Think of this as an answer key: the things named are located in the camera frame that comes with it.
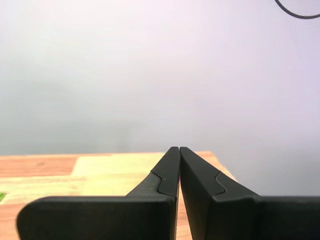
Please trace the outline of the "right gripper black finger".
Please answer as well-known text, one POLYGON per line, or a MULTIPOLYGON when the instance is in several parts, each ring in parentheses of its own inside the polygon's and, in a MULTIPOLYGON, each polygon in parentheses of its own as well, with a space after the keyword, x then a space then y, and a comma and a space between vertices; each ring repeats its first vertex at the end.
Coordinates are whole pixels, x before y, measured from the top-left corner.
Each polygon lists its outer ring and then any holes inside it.
POLYGON ((125 196, 50 196, 17 215, 22 240, 173 240, 181 155, 171 147, 125 196))
POLYGON ((317 196, 261 196, 187 147, 180 148, 180 183, 195 240, 317 240, 317 196))

